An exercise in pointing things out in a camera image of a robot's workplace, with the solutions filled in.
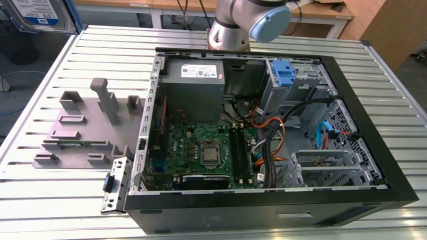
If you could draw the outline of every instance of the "sticker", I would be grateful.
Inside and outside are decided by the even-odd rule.
[[[260,109],[259,107],[255,108],[255,112],[258,112],[259,115],[263,115],[263,109]]]
[[[180,68],[183,78],[218,78],[216,65],[186,64]]]
[[[336,19],[351,19],[350,16],[336,16],[335,18],[336,18]]]
[[[21,16],[33,24],[56,25],[59,17],[50,0],[12,0]]]
[[[266,179],[266,175],[264,174],[262,174],[262,173],[256,174],[256,180],[258,181],[264,182],[264,179]]]
[[[50,24],[48,20],[46,20],[44,18],[37,18],[37,21],[40,24]]]
[[[143,7],[143,8],[148,8],[148,4],[130,3],[128,5],[130,5],[131,7]]]

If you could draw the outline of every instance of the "motherboard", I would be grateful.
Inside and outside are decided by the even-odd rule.
[[[166,156],[150,155],[144,182],[150,190],[251,189],[252,128],[172,125]]]

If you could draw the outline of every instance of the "power supply label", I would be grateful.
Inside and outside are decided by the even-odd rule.
[[[216,79],[216,65],[184,64],[180,68],[182,78],[214,78]]]

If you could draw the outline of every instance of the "aluminum worktable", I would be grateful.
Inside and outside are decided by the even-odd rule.
[[[35,169],[64,91],[95,97],[92,78],[107,78],[118,98],[146,97],[155,47],[204,49],[207,33],[91,25],[72,36],[0,147],[0,239],[138,238],[127,215],[100,215],[107,170]],[[359,41],[279,37],[251,42],[256,52],[335,57],[420,200],[342,227],[206,232],[179,239],[427,238],[427,115],[375,50]]]

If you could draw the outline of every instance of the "blue drive bay latch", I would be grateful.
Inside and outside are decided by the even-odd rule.
[[[290,87],[295,81],[295,68],[287,60],[272,60],[272,71],[280,87]]]

